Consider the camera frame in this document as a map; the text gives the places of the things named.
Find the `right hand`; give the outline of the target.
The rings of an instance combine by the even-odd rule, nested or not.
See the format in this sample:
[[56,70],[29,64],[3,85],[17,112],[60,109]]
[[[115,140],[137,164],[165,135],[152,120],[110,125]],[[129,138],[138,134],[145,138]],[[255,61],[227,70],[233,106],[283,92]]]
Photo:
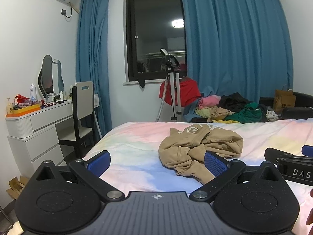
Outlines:
[[[310,197],[313,197],[313,189],[310,191]],[[307,220],[306,220],[306,225],[311,225],[313,223],[313,209],[311,209]]]

